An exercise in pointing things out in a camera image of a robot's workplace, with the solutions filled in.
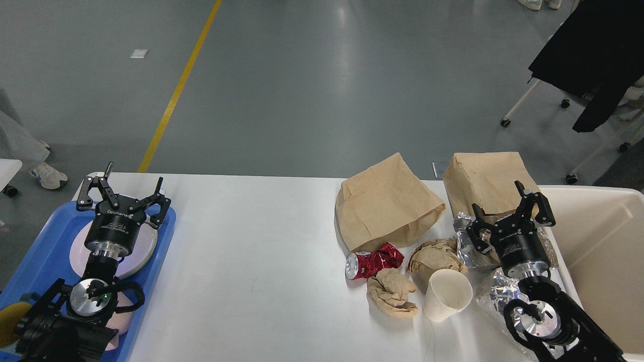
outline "trash bin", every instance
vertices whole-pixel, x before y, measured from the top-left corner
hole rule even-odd
[[[644,361],[644,195],[543,186],[552,228],[583,308],[629,361]]]

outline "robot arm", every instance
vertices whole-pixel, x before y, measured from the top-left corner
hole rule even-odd
[[[114,313],[133,312],[145,303],[141,286],[115,277],[119,262],[134,249],[143,223],[158,229],[170,207],[161,192],[159,178],[155,192],[142,200],[114,193],[108,184],[113,163],[103,175],[87,176],[76,201],[78,211],[94,210],[85,247],[90,250],[79,282],[66,285],[58,279],[17,324],[16,352],[23,361],[96,361],[117,333],[106,327]],[[89,193],[97,188],[102,201],[95,206]],[[147,221],[146,209],[154,204],[160,211]],[[118,292],[132,290],[136,302],[118,307]],[[61,314],[63,306],[67,315]]]
[[[506,305],[508,331],[540,362],[624,361],[615,342],[559,285],[543,275],[550,268],[550,260],[537,237],[535,224],[552,226],[554,216],[542,193],[525,190],[519,181],[515,185],[522,199],[514,214],[489,224],[481,208],[473,204],[476,219],[467,228],[475,249],[487,254],[494,247],[503,273],[518,279],[519,289],[529,298],[527,303],[512,300]],[[535,205],[536,220],[532,219]],[[564,346],[565,352],[555,358],[548,345]]]

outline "white sneaker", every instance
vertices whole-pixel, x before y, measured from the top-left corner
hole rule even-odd
[[[536,11],[536,10],[541,9],[542,0],[517,0],[517,1],[519,2],[519,4],[525,6],[526,8],[528,8],[530,10],[535,10]]]
[[[545,0],[546,3],[548,3],[548,7],[550,9],[559,9],[559,7],[562,5],[562,0]]]
[[[67,175],[49,166],[47,162],[38,165],[31,174],[47,190],[58,189],[67,182]]]

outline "red and white can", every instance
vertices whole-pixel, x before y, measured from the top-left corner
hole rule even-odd
[[[346,259],[347,279],[369,278],[385,268],[398,268],[403,264],[403,254],[390,243],[374,252],[352,252]]]

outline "can lid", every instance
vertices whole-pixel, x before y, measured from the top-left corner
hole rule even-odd
[[[358,275],[358,257],[354,252],[346,259],[345,276],[347,279],[354,279]]]

